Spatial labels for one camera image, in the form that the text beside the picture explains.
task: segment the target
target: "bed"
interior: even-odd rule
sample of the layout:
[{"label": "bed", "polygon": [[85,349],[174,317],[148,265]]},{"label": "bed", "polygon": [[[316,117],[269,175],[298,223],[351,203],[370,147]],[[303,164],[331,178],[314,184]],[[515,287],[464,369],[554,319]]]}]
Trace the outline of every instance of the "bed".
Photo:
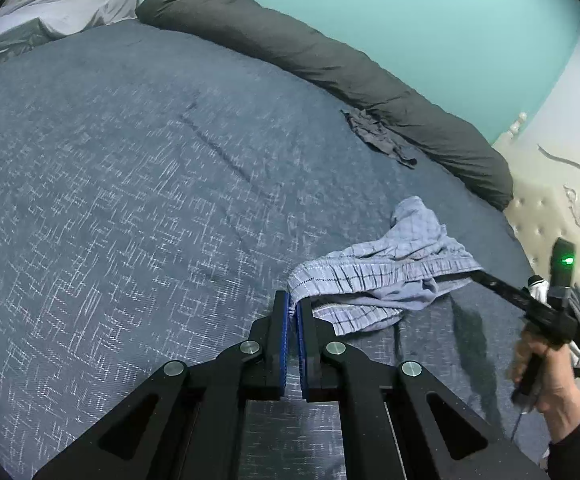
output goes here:
[{"label": "bed", "polygon": [[[294,266],[380,237],[418,195],[516,286],[532,273],[506,217],[418,152],[370,150],[349,106],[269,63],[135,20],[0,66],[0,463],[30,478],[170,359],[242,340]],[[348,336],[415,359],[510,434],[519,312],[472,283],[396,327]],[[253,402],[242,478],[343,478],[337,407]],[[524,417],[538,460],[548,436]]]}]

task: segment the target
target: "tufted headboard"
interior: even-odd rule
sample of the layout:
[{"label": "tufted headboard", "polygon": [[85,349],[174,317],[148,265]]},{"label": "tufted headboard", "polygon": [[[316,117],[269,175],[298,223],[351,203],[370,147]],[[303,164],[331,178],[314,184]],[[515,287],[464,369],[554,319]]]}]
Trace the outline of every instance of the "tufted headboard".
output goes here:
[{"label": "tufted headboard", "polygon": [[552,245],[561,237],[576,245],[574,280],[580,285],[580,162],[563,146],[539,146],[516,134],[525,115],[494,147],[508,161],[514,198],[505,216],[537,274],[547,277]]}]

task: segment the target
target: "white sheet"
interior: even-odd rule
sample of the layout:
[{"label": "white sheet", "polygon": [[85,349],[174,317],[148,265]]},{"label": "white sheet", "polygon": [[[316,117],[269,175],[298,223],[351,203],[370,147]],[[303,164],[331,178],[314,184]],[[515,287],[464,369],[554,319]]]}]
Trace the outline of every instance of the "white sheet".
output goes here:
[{"label": "white sheet", "polygon": [[0,64],[97,25],[135,19],[139,0],[23,0],[0,9]]}]

